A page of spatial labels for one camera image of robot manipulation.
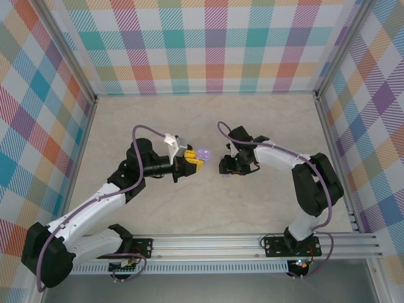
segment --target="black bracket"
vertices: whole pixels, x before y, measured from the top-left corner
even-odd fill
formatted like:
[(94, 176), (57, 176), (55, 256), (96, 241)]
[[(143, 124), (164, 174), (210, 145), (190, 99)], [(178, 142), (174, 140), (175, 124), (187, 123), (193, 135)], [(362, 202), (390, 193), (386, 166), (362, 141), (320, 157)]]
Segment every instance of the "black bracket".
[(321, 246), (317, 237), (311, 236), (299, 242), (295, 254), (291, 254), (288, 247), (285, 245), (285, 237), (265, 237), (263, 240), (263, 247), (265, 249), (265, 256), (267, 258), (273, 257), (320, 257)]
[[(152, 250), (153, 250), (153, 239), (132, 239), (132, 251), (135, 254), (141, 254), (144, 256), (146, 259), (150, 259), (152, 257)], [(116, 257), (105, 257), (109, 259), (122, 259), (120, 256)], [(138, 262), (133, 261), (133, 258), (128, 259), (127, 262), (121, 263), (121, 262), (111, 262), (108, 265), (108, 271), (109, 272), (115, 272), (117, 273), (115, 277), (117, 279), (126, 279), (130, 275), (133, 274), (133, 271), (136, 269), (136, 266), (139, 264), (140, 260)]]
[[(151, 238), (142, 238), (142, 239), (132, 239), (131, 247), (128, 249), (126, 246), (125, 253), (133, 253), (133, 254), (141, 254), (146, 259), (150, 259), (152, 257), (153, 251), (153, 239)], [(97, 259), (122, 259), (120, 256), (101, 256)]]

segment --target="metal rail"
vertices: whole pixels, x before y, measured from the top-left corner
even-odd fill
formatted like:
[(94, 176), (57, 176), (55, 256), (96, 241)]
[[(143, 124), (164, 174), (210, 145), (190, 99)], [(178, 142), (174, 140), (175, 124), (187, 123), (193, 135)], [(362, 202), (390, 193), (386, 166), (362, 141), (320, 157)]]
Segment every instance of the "metal rail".
[[(137, 239), (153, 239), (152, 256), (147, 261), (149, 273), (286, 272), (286, 262), (296, 260), (297, 257), (266, 258), (264, 249), (259, 245), (263, 236), (264, 234), (137, 235), (135, 237)], [(331, 259), (375, 259), (382, 257), (381, 249), (374, 234), (335, 233), (332, 236), (335, 246)], [(316, 257), (316, 259), (324, 259), (330, 251), (331, 241), (327, 235), (318, 235), (318, 237), (323, 255)], [(119, 260), (96, 259), (75, 268), (71, 274), (110, 274), (107, 265), (109, 262), (116, 261)]]

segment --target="enclosure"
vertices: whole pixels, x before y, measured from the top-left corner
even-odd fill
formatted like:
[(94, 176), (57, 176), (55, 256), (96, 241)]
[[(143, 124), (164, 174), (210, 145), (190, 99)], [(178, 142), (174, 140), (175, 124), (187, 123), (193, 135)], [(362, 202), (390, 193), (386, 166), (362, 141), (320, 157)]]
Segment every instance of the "enclosure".
[[(403, 301), (403, 1), (4, 0), (0, 20), (0, 302)], [(299, 211), (292, 175), (220, 175), (218, 121), (332, 160), (345, 195), (317, 277), (281, 276), (287, 259), (259, 246)], [(137, 124), (211, 157), (178, 183), (148, 178), (88, 231), (152, 238), (144, 275), (116, 285), (91, 261), (42, 296), (21, 263), (28, 228), (98, 191)], [(332, 251), (319, 239), (316, 264)]]

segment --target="cable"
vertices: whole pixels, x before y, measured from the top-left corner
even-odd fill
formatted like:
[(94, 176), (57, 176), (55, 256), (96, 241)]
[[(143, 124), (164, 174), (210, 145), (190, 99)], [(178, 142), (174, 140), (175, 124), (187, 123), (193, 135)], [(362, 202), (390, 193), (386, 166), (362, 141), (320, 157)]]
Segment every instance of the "cable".
[(327, 205), (328, 205), (328, 216), (327, 216), (327, 220), (323, 223), (323, 224), (319, 224), (315, 227), (312, 228), (313, 231), (315, 231), (316, 229), (319, 229), (320, 227), (324, 227), (327, 224), (329, 224), (329, 222), (331, 221), (331, 216), (333, 214), (333, 204), (331, 202), (331, 197), (330, 197), (330, 193), (328, 191), (327, 185), (323, 179), (323, 177), (321, 176), (320, 172), (318, 171), (318, 169), (316, 168), (316, 166), (311, 163), (308, 159), (304, 158), (303, 156), (301, 156), (300, 154), (288, 150), (287, 148), (281, 147), (281, 146), (277, 146), (277, 145), (272, 145), (269, 143), (260, 143), (260, 142), (250, 142), (250, 141), (240, 141), (240, 140), (236, 140), (231, 138), (230, 136), (228, 136), (227, 134), (225, 134), (222, 129), (220, 128), (220, 125), (225, 126), (229, 131), (231, 131), (230, 127), (224, 123), (223, 121), (219, 121), (217, 122), (217, 128), (220, 131), (220, 133), (225, 136), (227, 139), (229, 139), (232, 142), (238, 143), (238, 144), (243, 144), (243, 145), (259, 145), (259, 146), (265, 146), (265, 147), (269, 147), (269, 148), (274, 148), (276, 150), (280, 150), (281, 152), (284, 153), (288, 153), (289, 155), (293, 156), (293, 157), (297, 157), (299, 159), (301, 159), (304, 163), (306, 163), (308, 166), (310, 166), (310, 168), (313, 170), (313, 172), (316, 174), (316, 176), (318, 177), (321, 186), (324, 189), (324, 193), (326, 195), (326, 199), (327, 199)]
[(307, 247), (310, 249), (310, 253), (311, 253), (311, 260), (310, 260), (310, 263), (313, 263), (313, 262), (314, 262), (314, 253), (313, 253), (313, 248), (311, 248), (311, 246), (310, 246), (310, 245), (307, 245)]
[(265, 247), (263, 246), (263, 239), (265, 239), (265, 237), (267, 237), (267, 236), (269, 236), (269, 235), (272, 235), (273, 237), (276, 237), (276, 235), (274, 235), (274, 234), (266, 234), (264, 237), (262, 237), (261, 240), (259, 240), (259, 245), (260, 245), (263, 249), (265, 249)]
[[(316, 232), (316, 234), (321, 234), (321, 235), (327, 235), (328, 237), (330, 237), (331, 240), (331, 246), (330, 246), (330, 251), (328, 252), (327, 257), (324, 259), (324, 261), (321, 263), (320, 266), (318, 266), (314, 271), (312, 271), (311, 273), (308, 273), (306, 276), (304, 276), (305, 279), (314, 276), (316, 273), (318, 273), (324, 266), (326, 266), (326, 264), (330, 261), (330, 257), (333, 253), (334, 250), (334, 238), (333, 236), (329, 233), (329, 232)], [(294, 277), (299, 277), (298, 275), (296, 275), (295, 273), (291, 273), (289, 272), (292, 276)]]
[[(132, 186), (126, 188), (126, 189), (122, 189), (120, 191), (117, 191), (115, 193), (111, 193), (111, 194), (105, 194), (101, 197), (99, 197), (99, 201), (103, 200), (103, 199), (107, 199), (113, 196), (116, 196), (118, 194), (124, 194), (127, 191), (131, 191), (132, 189), (136, 188), (140, 182), (143, 179), (143, 163), (141, 161), (141, 156), (140, 156), (140, 151), (139, 151), (139, 147), (138, 144), (136, 142), (136, 130), (138, 128), (143, 128), (143, 129), (147, 129), (148, 131), (151, 131), (152, 133), (156, 134), (157, 136), (160, 137), (165, 137), (164, 134), (159, 133), (158, 131), (155, 131), (152, 128), (149, 128), (148, 126), (145, 125), (136, 125), (133, 130), (132, 130), (132, 140), (133, 140), (133, 146), (134, 146), (134, 151), (136, 153), (136, 156), (138, 158), (138, 163), (139, 163), (139, 179), (136, 181), (135, 184), (133, 184)], [(82, 210), (84, 210), (87, 206), (93, 204), (94, 202), (96, 202), (97, 199), (91, 199), (89, 202), (81, 205), (79, 208), (77, 208), (74, 212), (72, 212), (72, 214), (70, 214), (70, 216), (68, 216), (65, 220), (63, 220), (63, 222), (61, 224), (59, 224), (58, 227), (56, 227), (56, 229), (53, 231), (53, 233), (50, 234), (50, 236), (48, 237), (48, 239), (46, 239), (44, 246), (42, 246), (42, 249), (40, 250), (39, 253), (39, 257), (38, 257), (38, 262), (37, 262), (37, 269), (36, 269), (36, 276), (37, 276), (37, 288), (39, 292), (44, 292), (46, 289), (46, 286), (42, 287), (41, 285), (41, 281), (40, 281), (40, 274), (41, 274), (41, 269), (42, 269), (42, 261), (44, 258), (44, 254), (46, 252), (46, 249), (49, 245), (49, 243), (51, 242), (51, 240), (55, 237), (55, 235), (62, 229), (61, 226), (66, 225), (74, 216), (76, 216), (79, 212), (81, 212)]]
[(112, 272), (112, 277), (114, 278), (114, 282), (120, 281), (121, 283), (125, 283), (125, 282), (128, 282), (128, 281), (131, 281), (131, 280), (133, 280), (133, 279), (139, 277), (140, 274), (146, 269), (147, 259), (146, 259), (146, 257), (144, 257), (144, 256), (141, 255), (141, 254), (118, 253), (118, 254), (106, 254), (105, 256), (107, 256), (107, 257), (132, 257), (132, 258), (133, 258), (133, 257), (137, 257), (137, 258), (143, 259), (143, 261), (145, 262), (145, 263), (143, 264), (143, 266), (141, 267), (141, 269), (139, 270), (139, 272), (134, 273), (133, 275), (130, 275), (130, 276), (127, 277), (126, 279), (121, 279), (121, 280), (118, 279), (118, 278), (115, 276), (115, 272), (116, 272), (117, 270), (114, 270), (114, 271)]

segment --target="colorful plaid pattern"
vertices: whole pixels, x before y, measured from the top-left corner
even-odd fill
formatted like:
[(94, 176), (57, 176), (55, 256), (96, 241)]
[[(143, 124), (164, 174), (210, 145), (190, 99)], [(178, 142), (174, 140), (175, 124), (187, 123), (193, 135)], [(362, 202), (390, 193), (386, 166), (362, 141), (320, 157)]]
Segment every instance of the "colorful plaid pattern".
[(341, 43), (343, 39), (345, 38), (345, 35), (348, 32), (349, 27), (351, 26), (352, 22), (355, 19), (355, 16), (360, 8), (360, 5), (362, 4), (363, 0), (355, 0), (355, 4), (352, 6), (351, 12), (348, 15), (347, 20), (345, 21), (342, 30), (340, 34), (338, 35), (337, 40), (334, 43), (334, 46), (330, 52), (330, 54), (327, 57), (327, 61), (323, 66), (323, 69), (321, 70), (320, 76), (317, 79), (316, 85), (314, 86), (314, 90), (318, 90), (321, 82), (324, 79), (324, 76), (326, 75), (328, 68), (330, 67), (330, 64), (333, 62), (335, 55), (337, 54), (338, 50), (340, 49)]
[(365, 231), (404, 297), (404, 1), (379, 1), (324, 106)]
[(311, 91), (346, 2), (47, 0), (87, 75), (60, 1), (108, 94)]
[(57, 217), (90, 101), (28, 0), (0, 2), (0, 302), (22, 302), (33, 275), (27, 228)]

